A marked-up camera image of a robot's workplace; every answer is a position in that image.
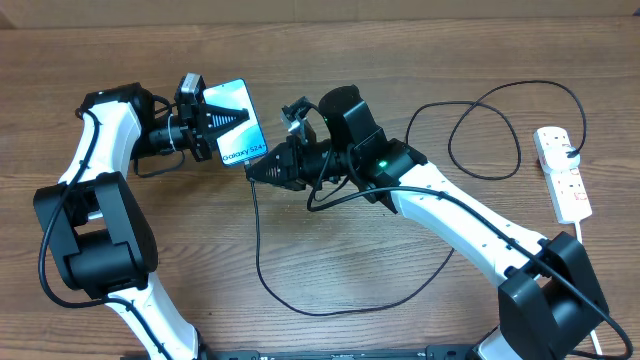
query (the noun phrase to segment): white power strip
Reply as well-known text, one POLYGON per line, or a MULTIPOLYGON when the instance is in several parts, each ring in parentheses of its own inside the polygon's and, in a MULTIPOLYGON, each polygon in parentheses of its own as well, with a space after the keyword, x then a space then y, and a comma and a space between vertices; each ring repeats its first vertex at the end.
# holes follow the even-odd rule
POLYGON ((558 222, 573 224, 589 217, 591 204, 578 170, 580 155, 573 159, 566 155, 574 149, 567 131, 555 126, 543 127, 533 134, 533 140, 558 222))

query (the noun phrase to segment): robotic arm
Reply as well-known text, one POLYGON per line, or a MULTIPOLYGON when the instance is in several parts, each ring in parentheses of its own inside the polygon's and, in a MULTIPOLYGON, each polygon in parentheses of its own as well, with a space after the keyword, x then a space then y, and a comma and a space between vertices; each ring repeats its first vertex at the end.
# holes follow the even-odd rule
MULTIPOLYGON (((550 241, 508 221, 453 185, 424 155, 387 140, 357 87, 335 89, 317 107, 302 98, 283 108, 282 117, 292 135, 251 166, 247 178, 294 191, 312 185, 313 195, 322 181, 336 183, 348 176, 368 192, 364 197, 371 203, 380 201, 444 239, 498 288, 500 326, 473 347, 473 357, 561 359, 602 322, 555 277, 538 286, 538 276, 551 274, 523 251, 542 259, 608 313, 591 263, 575 238, 561 233, 550 241), (330 139, 316 142, 305 116, 309 108, 324 118, 330 139), (520 250, 505 240, 514 240, 520 250)), ((310 204, 311 211, 332 205, 310 204)))
MULTIPOLYGON (((180 316, 155 273, 155 239, 125 181, 131 159, 187 149, 196 161, 211 159, 216 140, 248 119, 247 109, 206 104, 204 89, 199 75, 183 78, 174 98, 177 116, 168 101, 137 83, 87 95, 79 109, 85 129, 71 166, 57 185, 34 196, 45 234, 53 224, 49 243, 65 285, 114 309, 154 360, 260 357, 255 352, 212 353, 180 316), (156 101, 168 108, 159 118, 156 101), (81 163, 87 158, 88 164, 81 163), (76 232, 99 217, 106 229, 76 232)), ((369 202, 379 201, 431 229, 497 287, 500 326, 472 347, 471 358, 564 358, 602 322, 603 315, 584 299, 608 314, 591 263, 576 239, 561 233, 548 240, 465 194, 424 155, 399 140, 387 140, 355 86, 329 92, 319 106, 302 98, 283 108, 282 119, 292 135, 247 168, 249 180, 293 191, 312 185, 313 195, 323 181, 337 183, 347 176, 369 202), (306 116, 311 109, 323 116, 330 139, 317 141, 306 116), (541 288, 535 281, 539 276, 551 280, 541 288)), ((310 205, 317 211, 330 204, 310 205)))
POLYGON ((57 216, 49 244, 65 285, 102 299, 129 325, 152 359, 166 359, 166 354, 173 359, 208 359, 211 355, 197 330, 180 316, 155 273, 155 239, 125 179, 131 159, 187 149, 196 161, 211 159, 216 140, 249 119, 247 109, 206 104, 204 90, 200 75, 187 74, 174 98, 177 116, 168 101, 139 83, 88 94, 78 109, 85 127, 71 166, 57 185, 39 189, 34 196, 43 231, 52 215, 57 216), (155 117, 156 101, 167 106, 166 115, 159 118, 155 117), (99 132, 89 163, 63 199, 63 211, 54 214, 87 157, 98 130, 94 116, 99 132), (100 217, 106 229, 76 232, 100 217))

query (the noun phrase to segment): smartphone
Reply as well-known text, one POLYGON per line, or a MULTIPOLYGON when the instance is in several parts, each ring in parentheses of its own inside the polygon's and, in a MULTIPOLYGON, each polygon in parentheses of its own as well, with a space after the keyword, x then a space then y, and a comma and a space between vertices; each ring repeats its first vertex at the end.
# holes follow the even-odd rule
POLYGON ((243 79, 208 88, 203 95, 205 103, 209 105, 249 111, 249 120, 218 138, 218 153, 222 164, 225 166, 241 164, 268 152, 258 115, 243 79))

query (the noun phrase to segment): power socket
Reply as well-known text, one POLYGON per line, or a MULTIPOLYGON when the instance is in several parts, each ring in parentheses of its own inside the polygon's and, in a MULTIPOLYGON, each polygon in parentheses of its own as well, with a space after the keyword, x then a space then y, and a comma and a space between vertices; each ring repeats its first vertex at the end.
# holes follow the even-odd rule
POLYGON ((591 203, 577 167, 580 160, 563 158, 573 150, 567 131, 555 126, 543 127, 533 134, 533 140, 558 222, 572 224, 591 216, 591 203))

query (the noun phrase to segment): black cable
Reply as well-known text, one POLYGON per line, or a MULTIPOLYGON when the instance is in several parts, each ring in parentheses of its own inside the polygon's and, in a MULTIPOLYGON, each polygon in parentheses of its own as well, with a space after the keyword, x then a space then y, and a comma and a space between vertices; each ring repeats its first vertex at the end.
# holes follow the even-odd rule
MULTIPOLYGON (((76 116, 80 119, 82 119, 82 113, 83 111, 80 109, 77 109, 75 111, 76 116)), ((89 160, 91 159, 91 155, 93 154, 93 151, 95 150, 96 144, 98 142, 98 135, 100 134, 100 125, 102 125, 100 124, 100 121, 98 121, 98 118, 96 117, 96 115, 91 110, 85 110, 84 113, 88 114, 89 116, 91 116, 91 119, 93 119, 93 126, 94 126, 93 135, 91 137, 91 142, 89 143, 89 147, 87 148, 87 153, 85 154, 84 159, 80 162, 80 167, 78 169, 78 172, 74 175, 71 181, 67 184, 67 187, 62 192, 60 199, 58 200, 58 202, 56 203, 56 206, 53 209, 51 218, 47 223, 47 227, 45 229, 44 235, 42 236, 40 253, 38 255, 38 277, 40 279, 40 285, 42 286, 42 290, 44 291, 45 295, 47 295, 47 297, 51 299, 51 301, 53 301, 54 303, 56 303, 61 307, 68 308, 68 309, 89 308, 89 307, 94 307, 98 305, 104 305, 107 303, 116 303, 116 304, 125 306, 126 310, 131 311, 133 315, 136 317, 136 319, 138 319, 138 321, 140 322, 140 325, 143 327, 143 329, 147 333, 147 336, 149 336, 153 344, 158 348, 158 351, 162 353, 167 358, 167 360, 171 360, 172 359, 171 355, 169 355, 169 353, 164 348, 164 346, 160 343, 160 341, 155 336, 153 331, 151 331, 151 328, 149 327, 147 322, 144 320, 140 312, 133 306, 133 304, 127 302, 126 300, 109 298, 109 297, 104 297, 98 300, 85 301, 85 302, 79 302, 79 303, 68 302, 58 297, 53 292, 53 290, 51 290, 51 287, 49 286, 49 282, 47 281, 45 260, 47 257, 47 248, 49 247, 49 242, 51 241, 51 234, 53 232, 53 228, 56 224, 56 221, 58 220, 58 217, 60 216, 60 212, 62 211, 65 201, 69 197, 69 194, 71 194, 71 191, 73 191, 77 183, 82 178, 82 175, 84 174, 85 170, 89 166, 89 160)))
POLYGON ((184 161, 186 159, 186 157, 184 155, 184 151, 180 150, 180 154, 182 155, 182 158, 180 159, 180 161, 176 165, 174 165, 172 167, 169 167, 169 168, 166 168, 166 169, 152 171, 152 172, 146 173, 146 174, 140 174, 138 172, 138 161, 139 161, 139 159, 138 158, 134 158, 133 159, 133 173, 136 174, 140 178, 148 179, 150 177, 162 175, 164 173, 168 173, 168 172, 171 172, 171 171, 176 171, 176 170, 180 169, 182 167, 182 165, 184 165, 184 161))
POLYGON ((162 113, 162 112, 164 112, 164 111, 167 111, 168 109, 170 109, 170 108, 172 108, 172 107, 176 106, 176 103, 169 103, 169 101, 168 101, 168 100, 167 100, 167 102, 166 102, 166 103, 162 102, 162 104, 163 104, 164 106, 163 106, 163 107, 161 107, 160 109, 156 110, 156 111, 154 112, 154 114, 155 114, 155 115, 158 115, 158 114, 160 114, 160 113, 162 113))
POLYGON ((515 175, 518 172, 518 170, 520 169, 520 165, 522 164, 522 151, 520 149, 520 142, 518 141, 518 135, 516 135, 516 131, 513 129, 513 126, 511 125, 511 122, 506 117, 506 115, 504 115, 500 110, 494 108, 491 105, 487 105, 487 104, 484 104, 484 103, 479 103, 477 101, 441 101, 441 102, 435 102, 435 103, 422 105, 413 114, 413 116, 411 117, 411 120, 409 120, 409 125, 407 126, 407 132, 404 135, 404 142, 407 143, 407 144, 409 143, 409 132, 411 131, 411 126, 413 125, 413 121, 416 119, 418 114, 420 114, 420 112, 422 112, 422 110, 430 108, 430 107, 434 107, 434 106, 443 106, 443 105, 472 105, 472 106, 480 106, 480 107, 483 107, 483 108, 486 108, 486 109, 489 109, 489 110, 495 112, 496 114, 500 115, 500 117, 502 117, 502 120, 504 120, 505 124, 507 124, 507 126, 509 127, 509 131, 511 131, 511 135, 513 136, 513 142, 516 145, 516 152, 518 154, 518 160, 516 161, 515 168, 509 174, 502 175, 502 176, 484 176, 484 175, 478 175, 476 173, 468 171, 467 169, 462 167, 462 165, 460 165, 460 163, 458 163, 458 161, 456 160, 456 158, 453 155, 453 152, 451 150, 451 143, 453 141, 453 135, 455 135, 455 132, 458 129, 458 125, 460 125, 460 122, 464 119, 464 117, 462 117, 462 118, 460 118, 460 120, 458 120, 458 123, 454 127, 453 132, 451 133, 451 136, 449 137, 449 144, 448 144, 449 157, 451 158, 451 161, 453 161, 453 163, 456 164, 456 166, 460 170, 464 171, 465 173, 467 173, 467 174, 469 174, 469 175, 471 175, 471 176, 473 176, 475 178, 482 179, 482 180, 504 180, 504 179, 508 179, 508 178, 512 177, 513 175, 515 175))
POLYGON ((345 185, 347 185, 347 183, 349 182, 349 180, 351 180, 351 178, 349 178, 349 176, 345 176, 344 180, 342 180, 342 182, 340 183, 340 185, 338 185, 338 187, 336 187, 335 189, 333 189, 328 195, 326 195, 325 197, 322 197, 320 199, 318 199, 317 197, 313 197, 313 200, 315 200, 316 202, 323 202, 325 200, 327 200, 329 197, 331 197, 331 195, 337 193, 338 191, 342 190, 343 187, 345 187, 345 185))
MULTIPOLYGON (((315 109, 316 111, 318 111, 318 113, 322 116, 322 113, 320 113, 319 109, 317 109, 317 107, 314 107, 315 105, 311 104, 310 107, 315 109)), ((355 178, 357 178, 357 174, 355 172, 355 169, 353 169, 353 164, 351 162, 351 151, 353 150, 353 146, 349 146, 347 147, 347 163, 350 167, 350 172, 351 172, 351 176, 354 176, 355 178)), ((322 178, 324 176, 325 171, 327 170, 327 166, 329 165, 329 161, 331 160, 331 157, 333 156, 333 144, 331 144, 329 146, 329 150, 327 151, 327 156, 325 158, 324 164, 322 166, 322 170, 320 171, 320 174, 318 176, 318 179, 316 179, 316 183, 314 184, 311 193, 309 194, 309 197, 307 198, 307 210, 309 211, 316 211, 315 208, 312 207, 312 203, 313 200, 316 198, 316 192, 318 191, 318 188, 320 187, 320 184, 322 183, 322 178)), ((335 192, 337 192, 337 190, 339 190, 344 184, 346 184, 346 180, 343 181, 343 184, 341 184, 338 189, 334 190, 333 192, 331 192, 331 194, 329 194, 328 196, 325 196, 322 200, 325 200, 326 198, 328 198, 329 196, 333 195, 335 192)), ((326 312, 326 313, 311 313, 311 312, 307 312, 307 311, 303 311, 300 309, 297 309, 295 307, 293 307, 292 305, 290 305, 289 303, 287 303, 286 301, 282 300, 282 298, 280 298, 276 293, 273 292, 273 290, 271 290, 271 288, 269 288, 269 286, 267 285, 267 283, 265 282, 264 278, 262 277, 262 271, 260 270, 260 215, 258 213, 258 201, 256 198, 256 190, 255 190, 255 184, 254 181, 251 181, 251 193, 253 196, 253 205, 255 207, 255 213, 256 213, 256 272, 258 273, 258 278, 260 279, 260 283, 262 284, 262 286, 264 287, 264 289, 274 298, 276 299, 278 302, 280 302, 282 305, 284 305, 285 307, 287 307, 288 309, 298 313, 298 314, 302 314, 302 315, 307 315, 307 316, 315 316, 315 317, 323 317, 323 316, 334 316, 334 315, 345 315, 345 314, 356 314, 356 313, 367 313, 367 312, 374 312, 374 311, 381 311, 381 310, 387 310, 387 309, 391 309, 394 308, 396 306, 402 305, 404 303, 406 303, 407 301, 413 299, 416 295, 418 295, 425 287, 427 287, 427 285, 429 285, 433 279, 436 278, 436 276, 438 276, 438 274, 440 274, 440 271, 442 271, 442 269, 444 269, 444 267, 447 265, 447 263, 449 262, 449 259, 451 259, 451 256, 454 253, 454 249, 452 248, 451 251, 449 252, 449 255, 445 258, 445 260, 442 262, 442 264, 440 264, 440 266, 438 267, 438 269, 436 269, 436 271, 427 279, 427 281, 424 282, 424 284, 422 284, 416 291, 414 291, 413 293, 411 293, 409 296, 396 301, 394 303, 391 304, 387 304, 387 305, 382 305, 382 306, 376 306, 376 307, 369 307, 369 308, 362 308, 362 309, 352 309, 352 310, 341 310, 341 311, 332 311, 332 312, 326 312)))
POLYGON ((323 119, 325 119, 325 120, 327 119, 326 117, 324 117, 324 115, 322 115, 322 112, 320 111, 320 108, 316 104, 314 104, 314 103, 312 103, 310 101, 307 101, 306 105, 309 106, 309 108, 315 110, 318 113, 318 115, 322 116, 323 119))
POLYGON ((433 106, 441 106, 441 105, 471 105, 460 117, 460 119, 458 120, 458 122, 456 123, 456 125, 454 126, 453 130, 451 131, 451 135, 449 136, 449 141, 447 144, 447 151, 449 152, 449 157, 451 158, 451 161, 458 167, 458 169, 460 169, 461 171, 463 171, 464 173, 478 178, 478 179, 483 179, 483 180, 504 180, 507 178, 510 178, 511 176, 515 175, 518 172, 518 169, 520 168, 520 164, 522 163, 522 155, 521 155, 521 151, 520 151, 520 144, 518 142, 518 137, 513 129, 513 127, 511 126, 511 122, 509 121, 509 119, 507 119, 507 117, 502 114, 502 112, 500 112, 498 109, 483 104, 481 101, 484 100, 487 96, 489 96, 490 94, 506 88, 506 87, 510 87, 510 86, 516 86, 516 85, 522 85, 522 84, 548 84, 548 85, 553 85, 553 86, 557 86, 561 89, 563 89, 564 91, 566 91, 572 98, 573 100, 576 102, 576 105, 578 105, 578 109, 580 110, 580 116, 582 117, 582 127, 583 127, 583 131, 582 131, 582 141, 580 142, 580 145, 574 150, 571 151, 567 154, 568 157, 574 157, 576 155, 578 155, 580 153, 580 150, 582 150, 582 147, 584 146, 584 143, 586 141, 587 138, 587 116, 584 112, 584 108, 582 107, 582 103, 580 102, 580 99, 578 99, 578 97, 576 96, 576 94, 569 88, 567 88, 566 86, 559 84, 557 82, 554 81, 548 81, 548 80, 525 80, 525 81, 517 81, 517 82, 513 82, 513 83, 508 83, 508 84, 504 84, 501 86, 498 86, 496 88, 493 88, 491 90, 489 90, 486 94, 482 95, 478 100, 476 101, 444 101, 444 102, 437 102, 437 103, 431 103, 431 104, 426 104, 421 106, 414 114, 413 117, 411 117, 411 120, 409 121, 409 127, 407 128, 407 134, 405 135, 405 142, 407 142, 408 137, 409 137, 409 129, 411 128, 411 125, 413 124, 413 121, 415 120, 415 118, 418 116, 418 114, 429 107, 433 107, 433 106), (462 166, 462 164, 460 164, 458 162, 458 160, 456 159, 456 157, 453 155, 453 149, 452 149, 452 143, 453 143, 453 137, 455 136, 456 132, 458 131, 458 127, 460 126, 460 124, 462 123, 462 121, 467 117, 467 115, 469 115, 469 113, 475 109, 476 107, 484 107, 487 108, 489 110, 494 111, 495 113, 497 113, 498 115, 500 115, 502 117, 502 119, 505 121, 505 123, 507 124, 507 126, 509 127, 509 130, 511 131, 511 135, 513 136, 513 140, 516 144, 516 151, 518 152, 518 160, 516 163, 516 167, 515 169, 509 173, 508 175, 504 175, 504 176, 484 176, 484 175, 479 175, 476 174, 468 169, 466 169, 464 166, 462 166))
POLYGON ((393 307, 402 305, 407 301, 413 299, 416 295, 418 295, 418 293, 420 293, 420 291, 422 291, 422 289, 427 287, 427 285, 429 285, 429 283, 431 283, 431 281, 433 281, 433 279, 435 279, 436 276, 438 276, 440 271, 442 271, 442 269, 445 267, 447 262, 449 262, 449 259, 451 259, 451 256, 453 255, 453 249, 451 249, 451 251, 447 255, 447 258, 444 260, 444 262, 440 265, 440 267, 438 267, 438 269, 431 275, 431 277, 424 284, 422 284, 416 291, 411 293, 411 295, 405 297, 402 300, 396 301, 394 303, 382 305, 382 306, 363 308, 363 309, 341 310, 341 311, 332 311, 332 312, 326 312, 326 313, 312 313, 312 312, 297 309, 292 305, 290 305, 289 303, 287 303, 286 301, 284 301, 278 295, 276 295, 276 293, 274 293, 273 290, 269 288, 264 278, 262 277, 262 271, 260 270, 260 214, 258 212, 258 199, 256 196, 255 181, 251 180, 250 182, 251 182, 251 196, 253 197, 253 207, 256 213, 256 272, 258 273, 258 279, 260 279, 260 283, 262 284, 264 289, 267 290, 269 295, 271 295, 274 299, 276 299, 282 305, 287 307, 289 310, 294 311, 298 314, 313 316, 313 317, 325 317, 325 316, 334 316, 334 315, 346 315, 346 314, 382 311, 382 310, 387 310, 387 309, 391 309, 393 307))
MULTIPOLYGON (((80 302, 80 303, 70 303, 65 300, 62 300, 56 294, 54 294, 53 291, 51 290, 51 287, 47 282, 47 274, 45 270, 47 248, 49 246, 49 241, 51 241, 51 234, 53 232, 53 227, 55 226, 56 221, 58 220, 58 216, 62 211, 62 207, 64 206, 65 201, 71 194, 71 191, 76 186, 78 181, 80 181, 80 178, 82 177, 82 174, 84 174, 84 171, 89 166, 89 159, 91 158, 91 154, 93 153, 93 150, 95 149, 96 144, 98 143, 98 135, 100 133, 101 124, 93 112, 91 112, 90 110, 87 110, 85 111, 85 113, 89 114, 89 116, 91 116, 91 118, 93 119, 93 127, 94 127, 93 136, 91 137, 91 142, 89 143, 87 154, 85 155, 84 159, 80 162, 80 167, 78 168, 78 172, 71 179, 67 187, 64 189, 64 191, 62 192, 62 195, 60 196, 60 200, 58 200, 58 202, 56 203, 56 206, 53 208, 53 213, 51 214, 51 218, 49 219, 49 222, 47 223, 47 227, 45 228, 45 231, 44 231, 44 235, 42 236, 42 243, 40 245, 40 254, 38 256, 38 277, 40 278, 40 285, 42 286, 42 290, 44 291, 45 295, 47 295, 49 299, 51 299, 51 301, 58 304, 59 306, 70 308, 70 309, 87 308, 87 307, 104 304, 104 299, 86 301, 86 302, 80 302)), ((82 119, 82 115, 80 112, 78 112, 78 110, 76 110, 76 116, 82 119)))
POLYGON ((595 354, 586 353, 586 352, 583 352, 583 351, 573 351, 573 354, 579 355, 579 356, 584 356, 584 357, 589 357, 589 358, 592 358, 592 359, 619 360, 619 359, 629 359, 631 357, 631 355, 633 354, 633 344, 631 343, 631 339, 629 339, 629 336, 625 333, 625 331, 622 329, 622 327, 615 320, 613 320, 613 318, 611 318, 602 309, 600 309, 600 307, 598 307, 596 304, 594 304, 580 290, 578 290, 575 286, 573 286, 573 284, 571 284, 567 279, 562 277, 562 275, 560 275, 557 271, 555 271, 551 266, 547 265, 545 262, 543 262, 542 260, 538 259, 535 255, 533 255, 529 251, 527 251, 515 239, 512 239, 512 238, 508 237, 505 233, 500 231, 500 229, 495 227, 491 222, 489 222, 489 220, 484 218, 482 215, 480 215, 477 211, 475 211, 469 205, 467 205, 464 202, 458 200, 457 198, 447 194, 446 192, 436 191, 436 190, 431 190, 431 189, 417 188, 417 187, 409 187, 409 186, 394 186, 394 187, 375 188, 375 189, 368 189, 368 190, 365 190, 365 191, 361 191, 361 192, 357 192, 357 193, 354 193, 354 194, 350 194, 350 195, 341 197, 341 198, 336 199, 336 200, 332 200, 332 201, 330 201, 328 203, 325 203, 325 204, 322 204, 322 205, 319 205, 319 206, 315 207, 312 211, 325 210, 325 209, 328 209, 330 207, 342 204, 344 202, 356 199, 356 198, 361 197, 361 196, 374 194, 374 193, 379 193, 379 192, 388 192, 388 191, 411 191, 411 192, 416 192, 416 193, 421 193, 421 194, 434 195, 434 196, 437 196, 439 199, 444 199, 444 200, 450 201, 450 202, 458 205, 463 210, 467 211, 470 215, 472 215, 474 218, 476 218, 478 221, 480 221, 487 228, 489 228, 489 230, 491 230, 496 235, 498 235, 498 237, 500 239, 504 240, 507 244, 509 244, 514 249, 516 249, 522 255, 526 256, 530 261, 532 261, 536 266, 538 266, 542 270, 542 272, 550 274, 554 279, 559 281, 565 288, 567 288, 567 290, 569 290, 575 297, 577 297, 580 301, 582 301, 584 304, 586 304, 587 306, 592 308, 596 313, 598 313, 598 315, 605 322, 607 322, 607 324, 609 324, 609 326, 611 326, 611 328, 618 334, 618 336, 620 336, 620 339, 624 342, 625 349, 626 349, 624 355, 595 355, 595 354))

